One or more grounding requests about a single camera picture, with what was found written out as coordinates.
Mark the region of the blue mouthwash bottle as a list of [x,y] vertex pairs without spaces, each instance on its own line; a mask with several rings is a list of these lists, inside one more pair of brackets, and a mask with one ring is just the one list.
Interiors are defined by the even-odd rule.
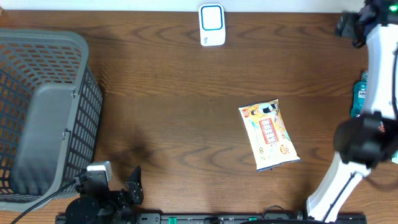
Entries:
[[361,74],[360,81],[356,82],[353,87],[353,106],[351,109],[351,117],[358,117],[364,105],[366,98],[366,90],[368,85],[368,71],[365,70]]

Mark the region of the cream snack bag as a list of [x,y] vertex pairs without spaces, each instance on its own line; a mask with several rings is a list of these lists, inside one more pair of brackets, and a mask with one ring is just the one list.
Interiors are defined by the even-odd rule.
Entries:
[[239,112],[258,172],[300,161],[285,127],[278,99],[240,106]]

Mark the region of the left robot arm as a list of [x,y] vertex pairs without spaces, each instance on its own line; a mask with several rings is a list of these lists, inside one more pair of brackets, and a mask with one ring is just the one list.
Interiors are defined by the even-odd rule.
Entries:
[[137,166],[128,180],[127,189],[110,190],[111,164],[108,161],[94,162],[76,177],[75,190],[80,196],[66,208],[64,223],[136,223],[133,206],[144,200],[141,183],[141,168]]

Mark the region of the light blue wipes packet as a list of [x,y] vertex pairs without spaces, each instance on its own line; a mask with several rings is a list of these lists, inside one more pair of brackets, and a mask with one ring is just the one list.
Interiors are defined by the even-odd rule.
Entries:
[[398,164],[398,151],[396,151],[396,152],[393,154],[393,156],[392,156],[392,158],[391,158],[391,161],[392,161],[393,163],[395,163],[395,164]]

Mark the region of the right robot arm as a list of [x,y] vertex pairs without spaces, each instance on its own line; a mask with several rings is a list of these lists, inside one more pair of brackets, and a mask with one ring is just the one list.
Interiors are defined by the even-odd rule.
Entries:
[[335,34],[367,47],[368,87],[360,115],[335,131],[331,166],[306,201],[308,222],[335,222],[355,187],[397,151],[397,1],[366,0],[358,12],[342,12]]

